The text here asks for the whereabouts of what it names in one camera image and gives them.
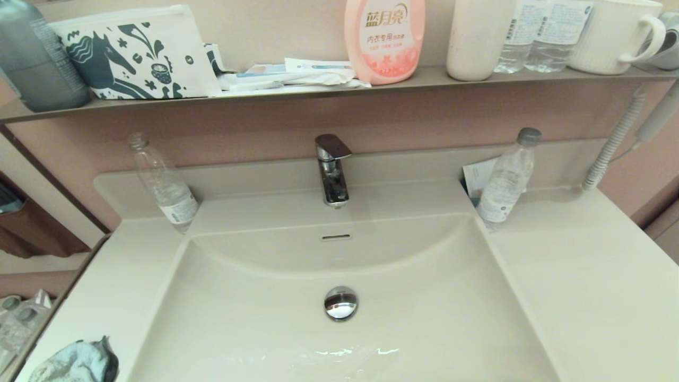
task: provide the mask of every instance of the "bottle cap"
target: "bottle cap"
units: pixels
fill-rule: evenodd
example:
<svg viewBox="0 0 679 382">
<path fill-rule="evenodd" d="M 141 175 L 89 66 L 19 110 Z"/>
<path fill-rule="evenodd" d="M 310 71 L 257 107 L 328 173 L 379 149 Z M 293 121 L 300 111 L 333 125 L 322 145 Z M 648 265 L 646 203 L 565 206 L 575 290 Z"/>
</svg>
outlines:
<svg viewBox="0 0 679 382">
<path fill-rule="evenodd" d="M 149 145 L 149 139 L 144 133 L 134 133 L 128 138 L 128 147 L 132 151 L 141 151 Z"/>
<path fill-rule="evenodd" d="M 524 127 L 519 131 L 516 142 L 525 147 L 535 147 L 542 137 L 543 134 L 537 128 Z"/>
<path fill-rule="evenodd" d="M 19 312 L 19 321 L 31 321 L 38 314 L 34 309 L 27 308 Z"/>
<path fill-rule="evenodd" d="M 20 303 L 20 301 L 19 301 L 18 298 L 12 297 L 12 298 L 8 298 L 7 300 L 5 300 L 5 301 L 2 303 L 2 307 L 3 307 L 3 309 L 5 309 L 6 311 L 11 311 L 11 310 L 14 310 L 14 309 L 16 309 L 17 307 L 19 307 L 19 303 Z"/>
</svg>

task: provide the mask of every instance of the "laundry detergent bottle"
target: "laundry detergent bottle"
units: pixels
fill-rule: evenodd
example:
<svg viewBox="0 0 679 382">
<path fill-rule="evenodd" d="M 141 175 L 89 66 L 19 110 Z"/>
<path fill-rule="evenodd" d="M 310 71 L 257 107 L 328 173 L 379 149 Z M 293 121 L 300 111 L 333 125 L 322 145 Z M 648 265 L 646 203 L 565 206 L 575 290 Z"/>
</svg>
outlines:
<svg viewBox="0 0 679 382">
<path fill-rule="evenodd" d="M 410 77 L 420 60 L 424 0 L 347 0 L 344 41 L 356 74 L 373 85 Z"/>
</svg>

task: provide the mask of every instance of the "sink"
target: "sink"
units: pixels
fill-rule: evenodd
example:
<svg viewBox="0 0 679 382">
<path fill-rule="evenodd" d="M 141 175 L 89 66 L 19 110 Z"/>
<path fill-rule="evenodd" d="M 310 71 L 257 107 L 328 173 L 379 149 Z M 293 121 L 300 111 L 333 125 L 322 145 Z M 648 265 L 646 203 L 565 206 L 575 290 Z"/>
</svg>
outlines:
<svg viewBox="0 0 679 382">
<path fill-rule="evenodd" d="M 471 213 L 186 238 L 131 381 L 559 381 Z M 346 285 L 356 315 L 323 300 Z"/>
</svg>

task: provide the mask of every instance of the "faucet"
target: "faucet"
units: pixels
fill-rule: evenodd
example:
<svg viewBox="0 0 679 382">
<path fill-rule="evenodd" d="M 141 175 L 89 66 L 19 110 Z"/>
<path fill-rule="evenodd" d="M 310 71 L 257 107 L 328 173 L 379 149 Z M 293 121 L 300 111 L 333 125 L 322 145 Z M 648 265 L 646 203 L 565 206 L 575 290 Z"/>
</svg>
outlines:
<svg viewBox="0 0 679 382">
<path fill-rule="evenodd" d="M 316 155 L 320 179 L 323 181 L 323 201 L 332 208 L 342 208 L 349 201 L 340 159 L 351 154 L 349 147 L 337 135 L 323 134 L 316 137 Z"/>
</svg>

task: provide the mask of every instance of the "shelf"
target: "shelf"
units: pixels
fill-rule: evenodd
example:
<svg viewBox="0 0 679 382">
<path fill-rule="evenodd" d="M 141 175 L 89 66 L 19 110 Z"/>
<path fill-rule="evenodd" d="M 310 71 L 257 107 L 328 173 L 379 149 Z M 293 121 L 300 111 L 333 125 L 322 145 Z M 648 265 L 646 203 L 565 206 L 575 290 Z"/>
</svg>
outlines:
<svg viewBox="0 0 679 382">
<path fill-rule="evenodd" d="M 102 100 L 94 99 L 78 109 L 64 109 L 33 113 L 18 99 L 0 107 L 0 124 L 42 120 L 47 118 L 82 116 L 110 111 L 156 109 L 192 105 L 218 105 L 238 102 L 275 101 L 292 99 L 314 99 L 328 97 L 347 97 L 357 95 L 388 94 L 400 92 L 422 92 L 426 90 L 448 90 L 461 88 L 483 88 L 497 86 L 518 86 L 526 84 L 555 84 L 575 82 L 620 82 L 620 81 L 672 81 L 679 79 L 679 71 L 641 70 L 630 68 L 621 75 L 596 75 L 567 68 L 559 73 L 537 73 L 523 70 L 514 74 L 495 73 L 486 81 L 461 82 L 453 80 L 445 67 L 420 67 L 408 80 L 398 84 L 375 86 L 368 89 L 328 90 L 322 92 L 258 94 L 242 97 L 191 98 L 170 100 Z"/>
</svg>

